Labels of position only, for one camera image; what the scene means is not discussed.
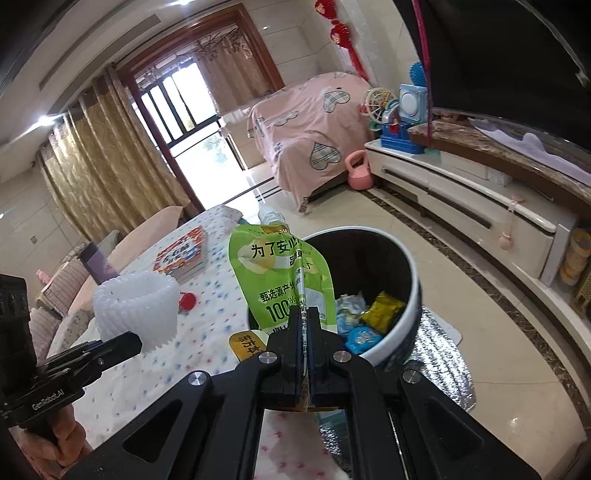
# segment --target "black gripper frame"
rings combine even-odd
[[[64,478],[252,479],[264,410],[294,409],[302,397],[301,331],[292,307],[288,328],[269,337],[274,361],[259,354],[214,377],[189,374]],[[343,342],[320,328],[315,308],[307,348],[310,403],[346,410],[355,480],[540,478],[418,372],[335,356]]]

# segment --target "blue spiky ball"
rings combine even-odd
[[[408,71],[408,76],[410,77],[411,82],[418,86],[418,87],[426,87],[427,81],[425,80],[425,72],[423,70],[423,65],[421,62],[413,63]]]

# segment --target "pillow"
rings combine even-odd
[[[171,206],[152,215],[115,247],[113,253],[108,256],[109,263],[121,272],[158,240],[176,230],[182,211],[183,207]],[[92,296],[96,287],[94,279],[88,277],[70,305],[69,313],[80,309],[92,310]]]
[[[78,310],[64,317],[51,342],[51,346],[47,352],[47,358],[68,350],[86,331],[88,324],[94,316],[95,313],[93,311]]]
[[[65,317],[88,277],[89,273],[80,260],[69,261],[41,291],[43,303]]]
[[[109,235],[104,237],[100,243],[97,245],[100,252],[108,257],[113,250],[117,246],[119,242],[121,242],[121,232],[118,230],[113,230]]]
[[[29,321],[29,330],[33,339],[33,348],[37,355],[37,362],[47,358],[49,346],[53,341],[57,328],[61,320],[55,318],[46,309],[31,309],[31,320]]]
[[[70,260],[74,260],[75,258],[77,258],[78,255],[80,255],[80,252],[82,252],[86,248],[87,245],[88,245],[88,240],[84,240],[84,241],[80,242],[78,245],[76,245],[74,248],[72,248],[72,250],[70,250],[67,253],[67,255],[62,260],[62,263],[67,263]]]

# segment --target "marble floor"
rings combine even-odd
[[[564,472],[586,440],[589,379],[548,320],[511,282],[456,237],[397,205],[382,190],[362,194],[341,186],[312,203],[306,215],[297,213],[281,190],[262,201],[283,213],[300,237],[335,226],[367,225],[403,241],[417,262],[424,304],[463,336],[459,349],[476,390],[471,415],[543,478]],[[257,222],[254,204],[243,213]],[[536,341],[531,332],[524,333],[524,325],[537,332]]]

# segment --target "gold curtain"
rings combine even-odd
[[[272,91],[238,29],[197,46],[192,55],[220,115]]]
[[[54,127],[40,160],[54,200],[94,242],[113,230],[128,234],[167,206],[189,204],[110,66]]]

